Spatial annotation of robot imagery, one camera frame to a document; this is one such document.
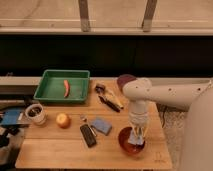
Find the black wall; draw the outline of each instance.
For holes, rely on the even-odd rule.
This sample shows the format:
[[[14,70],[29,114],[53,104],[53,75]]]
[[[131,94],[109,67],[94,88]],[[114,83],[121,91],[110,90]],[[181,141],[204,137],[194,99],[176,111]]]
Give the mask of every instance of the black wall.
[[[1,35],[0,75],[88,69],[91,76],[213,75],[213,37]]]

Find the sponge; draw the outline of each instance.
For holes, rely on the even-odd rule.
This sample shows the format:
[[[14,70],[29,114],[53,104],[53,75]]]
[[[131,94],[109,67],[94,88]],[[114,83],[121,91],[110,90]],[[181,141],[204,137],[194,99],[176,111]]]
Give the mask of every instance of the sponge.
[[[95,118],[90,125],[105,135],[108,135],[112,129],[112,125],[109,122],[99,117]]]

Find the blue object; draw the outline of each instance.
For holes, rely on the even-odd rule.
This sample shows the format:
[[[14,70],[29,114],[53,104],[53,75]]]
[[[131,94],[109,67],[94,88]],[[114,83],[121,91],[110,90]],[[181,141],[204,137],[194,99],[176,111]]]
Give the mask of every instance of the blue object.
[[[21,111],[22,109],[19,108],[6,110],[0,125],[16,125]]]
[[[128,139],[128,143],[130,143],[132,145],[143,145],[143,143],[144,143],[143,136],[141,135],[139,137],[136,137],[133,130],[131,130],[130,136]]]
[[[97,131],[104,133],[105,135],[108,135],[110,130],[112,129],[112,125],[109,122],[99,117],[91,122],[91,126],[93,126]]]

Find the cup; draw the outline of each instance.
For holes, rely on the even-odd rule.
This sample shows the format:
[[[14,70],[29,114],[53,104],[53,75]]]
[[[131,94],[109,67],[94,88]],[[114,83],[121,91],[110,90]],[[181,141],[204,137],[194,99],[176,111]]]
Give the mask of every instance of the cup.
[[[46,114],[41,104],[32,104],[25,110],[25,116],[36,125],[42,125],[46,121]]]

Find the red object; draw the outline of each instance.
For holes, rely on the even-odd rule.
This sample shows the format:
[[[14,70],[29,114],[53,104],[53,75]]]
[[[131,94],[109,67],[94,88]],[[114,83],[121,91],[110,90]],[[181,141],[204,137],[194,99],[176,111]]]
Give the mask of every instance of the red object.
[[[132,145],[128,143],[131,130],[132,130],[131,127],[126,127],[122,129],[118,135],[118,141],[120,147],[126,152],[126,154],[136,155],[140,153],[141,150],[143,150],[145,142],[143,143],[143,145]]]
[[[70,93],[70,84],[68,80],[64,80],[64,88],[65,88],[64,97],[66,98],[69,96],[69,93]]]

